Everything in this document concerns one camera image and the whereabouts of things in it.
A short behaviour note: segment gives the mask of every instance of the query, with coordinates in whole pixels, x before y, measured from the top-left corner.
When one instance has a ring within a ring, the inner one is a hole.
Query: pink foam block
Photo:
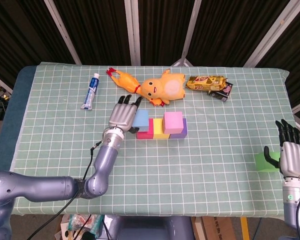
[[[187,120],[183,119],[183,130],[181,133],[170,134],[169,139],[185,139],[188,134]]]
[[[184,129],[181,111],[166,111],[163,116],[163,132],[165,134],[180,134]]]
[[[149,118],[149,130],[138,131],[136,133],[136,139],[153,139],[154,138],[154,119]]]

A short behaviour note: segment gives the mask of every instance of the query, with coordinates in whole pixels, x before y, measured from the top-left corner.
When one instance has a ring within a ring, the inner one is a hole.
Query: yellow foam block
[[[164,120],[163,118],[153,119],[153,139],[168,139],[170,134],[164,133]]]

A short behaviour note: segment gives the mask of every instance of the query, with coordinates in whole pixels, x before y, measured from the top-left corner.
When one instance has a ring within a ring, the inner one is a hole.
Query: robotic hand
[[[284,221],[298,232],[298,238],[282,236],[279,240],[297,240],[300,239],[300,131],[283,119],[275,124],[279,130],[280,159],[279,162],[272,159],[267,146],[264,158],[283,175]]]
[[[0,240],[10,240],[12,237],[10,216],[17,197],[25,197],[31,202],[71,199],[68,205],[75,198],[92,199],[106,193],[109,174],[115,164],[124,133],[136,133],[139,130],[132,128],[132,123],[142,97],[132,104],[129,104],[130,98],[131,95],[122,96],[114,106],[109,127],[103,132],[102,146],[94,160],[95,173],[87,181],[85,176],[83,179],[73,179],[70,176],[35,177],[0,171]]]

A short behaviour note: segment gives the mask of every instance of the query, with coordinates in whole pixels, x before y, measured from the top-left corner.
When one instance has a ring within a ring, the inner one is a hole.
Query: green cup
[[[271,151],[270,157],[279,162],[280,152]],[[254,155],[255,166],[258,172],[278,172],[279,168],[275,168],[273,165],[268,163],[265,159],[264,153]]]

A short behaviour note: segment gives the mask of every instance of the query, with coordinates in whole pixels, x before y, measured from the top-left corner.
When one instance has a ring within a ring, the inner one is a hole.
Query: purple foam block
[[[170,134],[169,139],[184,139],[188,134],[187,120],[183,119],[183,130],[181,133]]]

